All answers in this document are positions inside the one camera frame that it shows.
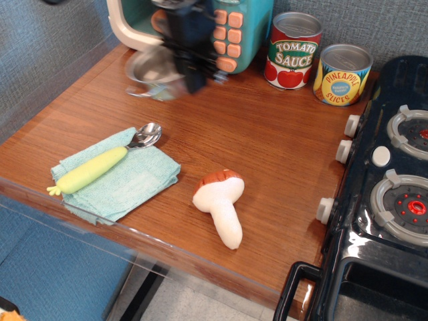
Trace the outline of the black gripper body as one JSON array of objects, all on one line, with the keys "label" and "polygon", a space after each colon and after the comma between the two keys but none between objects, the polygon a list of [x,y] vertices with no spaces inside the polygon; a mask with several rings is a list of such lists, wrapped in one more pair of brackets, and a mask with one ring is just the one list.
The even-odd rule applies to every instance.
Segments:
[{"label": "black gripper body", "polygon": [[217,67],[218,54],[211,41],[216,27],[212,5],[163,5],[167,17],[164,46],[185,54],[185,65],[195,66],[206,79],[223,83],[227,72]]}]

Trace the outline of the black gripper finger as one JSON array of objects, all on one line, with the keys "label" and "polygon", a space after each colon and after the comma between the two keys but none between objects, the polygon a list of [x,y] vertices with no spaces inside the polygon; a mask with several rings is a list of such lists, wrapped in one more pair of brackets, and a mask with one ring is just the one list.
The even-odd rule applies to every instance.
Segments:
[{"label": "black gripper finger", "polygon": [[180,75],[185,76],[185,73],[186,73],[185,54],[182,51],[173,50],[173,61],[177,72]]},{"label": "black gripper finger", "polygon": [[187,66],[185,68],[185,83],[188,93],[194,94],[206,86],[207,79],[203,72],[195,66]]}]

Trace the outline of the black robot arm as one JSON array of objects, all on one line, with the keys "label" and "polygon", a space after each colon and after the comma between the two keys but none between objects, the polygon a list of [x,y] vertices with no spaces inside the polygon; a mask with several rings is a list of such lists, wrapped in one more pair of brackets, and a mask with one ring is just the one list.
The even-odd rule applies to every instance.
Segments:
[{"label": "black robot arm", "polygon": [[158,23],[163,46],[172,51],[179,74],[184,76],[188,93],[194,94],[212,79],[223,83],[228,74],[219,69],[211,36],[215,14],[211,1],[153,1],[166,17]]}]

